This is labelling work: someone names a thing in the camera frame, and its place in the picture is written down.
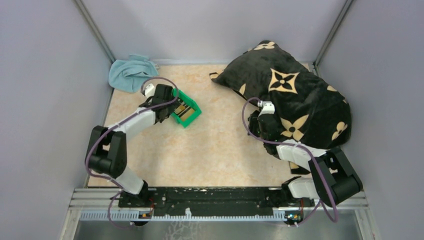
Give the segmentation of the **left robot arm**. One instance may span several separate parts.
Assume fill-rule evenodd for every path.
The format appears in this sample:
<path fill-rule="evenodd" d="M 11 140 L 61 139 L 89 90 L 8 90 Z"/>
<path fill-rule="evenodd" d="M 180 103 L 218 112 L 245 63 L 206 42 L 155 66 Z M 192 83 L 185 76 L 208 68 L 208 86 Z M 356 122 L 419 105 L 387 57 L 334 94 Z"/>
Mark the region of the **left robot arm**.
<path fill-rule="evenodd" d="M 177 107 L 176 92 L 166 84 L 149 84 L 146 101 L 129 116 L 110 126 L 92 129 L 84 164 L 89 174 L 111 180 L 125 193 L 147 201 L 149 186 L 128 165 L 128 142 L 156 123 L 167 119 Z"/>

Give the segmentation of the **green plastic bin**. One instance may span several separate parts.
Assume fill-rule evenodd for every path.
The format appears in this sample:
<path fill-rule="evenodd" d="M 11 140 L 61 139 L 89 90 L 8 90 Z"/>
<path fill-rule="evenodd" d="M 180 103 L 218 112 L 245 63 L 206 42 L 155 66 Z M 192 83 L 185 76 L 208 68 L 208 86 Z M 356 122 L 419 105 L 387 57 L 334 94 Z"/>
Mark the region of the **green plastic bin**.
<path fill-rule="evenodd" d="M 174 110 L 171 116 L 183 128 L 187 128 L 202 114 L 202 110 L 198 104 L 183 91 L 177 91 L 177 89 L 174 88 L 173 95 L 175 97 L 178 95 L 178 98 L 176 100 L 177 108 Z"/>

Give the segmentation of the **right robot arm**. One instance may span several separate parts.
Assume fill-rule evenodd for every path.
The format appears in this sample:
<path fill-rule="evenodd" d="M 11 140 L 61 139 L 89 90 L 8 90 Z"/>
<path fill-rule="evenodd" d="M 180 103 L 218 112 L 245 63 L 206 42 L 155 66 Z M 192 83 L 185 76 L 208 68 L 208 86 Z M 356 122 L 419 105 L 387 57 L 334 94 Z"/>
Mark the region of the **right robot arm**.
<path fill-rule="evenodd" d="M 290 197 L 318 199 L 334 207 L 363 190 L 362 180 L 339 147 L 320 149 L 294 139 L 271 140 L 276 136 L 277 122 L 270 111 L 254 111 L 245 124 L 247 133 L 260 140 L 270 155 L 296 164 L 311 175 L 296 176 L 283 184 Z"/>

